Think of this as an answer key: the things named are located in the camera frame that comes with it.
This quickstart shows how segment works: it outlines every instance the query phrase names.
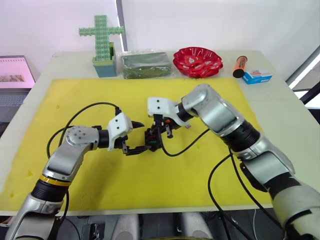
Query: small box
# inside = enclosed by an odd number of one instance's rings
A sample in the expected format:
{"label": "small box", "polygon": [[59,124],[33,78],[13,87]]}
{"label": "small box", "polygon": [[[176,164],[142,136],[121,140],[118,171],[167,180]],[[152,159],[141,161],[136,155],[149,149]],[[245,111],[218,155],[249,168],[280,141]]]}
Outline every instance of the small box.
{"label": "small box", "polygon": [[247,84],[265,83],[271,79],[272,75],[266,70],[246,71],[242,79]]}

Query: red bowl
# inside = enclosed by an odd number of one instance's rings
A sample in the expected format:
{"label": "red bowl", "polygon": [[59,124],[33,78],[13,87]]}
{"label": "red bowl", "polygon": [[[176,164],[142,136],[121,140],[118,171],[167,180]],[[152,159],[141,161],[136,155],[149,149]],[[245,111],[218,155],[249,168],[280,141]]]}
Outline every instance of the red bowl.
{"label": "red bowl", "polygon": [[224,65],[215,52],[202,47],[186,47],[173,55],[173,64],[186,76],[194,79],[216,75]]}

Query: green building blocks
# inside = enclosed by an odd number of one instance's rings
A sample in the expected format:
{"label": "green building blocks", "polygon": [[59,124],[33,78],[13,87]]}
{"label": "green building blocks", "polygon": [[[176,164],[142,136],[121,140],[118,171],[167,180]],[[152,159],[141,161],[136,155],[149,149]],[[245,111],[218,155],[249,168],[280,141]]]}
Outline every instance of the green building blocks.
{"label": "green building blocks", "polygon": [[108,27],[106,15],[94,16],[94,27],[79,28],[80,36],[95,36],[95,57],[93,66],[98,76],[115,77],[116,61],[114,43],[109,42],[109,35],[124,33],[123,26]]}

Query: orange highlighter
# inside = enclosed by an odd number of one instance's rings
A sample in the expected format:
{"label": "orange highlighter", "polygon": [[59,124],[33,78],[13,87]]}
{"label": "orange highlighter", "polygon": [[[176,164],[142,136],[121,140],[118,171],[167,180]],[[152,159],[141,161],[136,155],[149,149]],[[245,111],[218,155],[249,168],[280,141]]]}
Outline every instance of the orange highlighter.
{"label": "orange highlighter", "polygon": [[242,78],[245,75],[245,69],[248,58],[246,56],[240,56],[236,60],[236,64],[233,70],[233,76],[237,79]]}

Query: white table surface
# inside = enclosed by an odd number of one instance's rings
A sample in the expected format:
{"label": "white table surface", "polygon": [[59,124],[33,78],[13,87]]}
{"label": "white table surface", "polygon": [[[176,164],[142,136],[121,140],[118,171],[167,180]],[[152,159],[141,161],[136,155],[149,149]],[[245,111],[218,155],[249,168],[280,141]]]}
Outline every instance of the white table surface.
{"label": "white table surface", "polygon": [[[271,63],[259,51],[216,51],[223,60],[223,68],[217,77],[232,77],[238,56],[248,58],[247,69],[266,69],[273,77],[269,82],[247,85],[238,79],[251,109],[255,113],[265,135],[280,148],[292,161],[296,177],[320,192],[320,126],[302,102],[279,76]],[[25,98],[6,131],[0,138],[0,191],[11,171],[11,164],[39,104],[42,102],[52,79],[95,79],[97,73],[91,62],[92,52],[59,52],[52,56],[51,62],[41,74],[36,84]],[[181,77],[176,71],[173,78]],[[252,205],[224,207],[226,210],[252,209]],[[68,215],[123,214],[123,213],[161,213],[183,211],[215,211],[213,206],[124,209],[92,212],[70,211]],[[14,215],[14,211],[0,211],[0,215]]]}

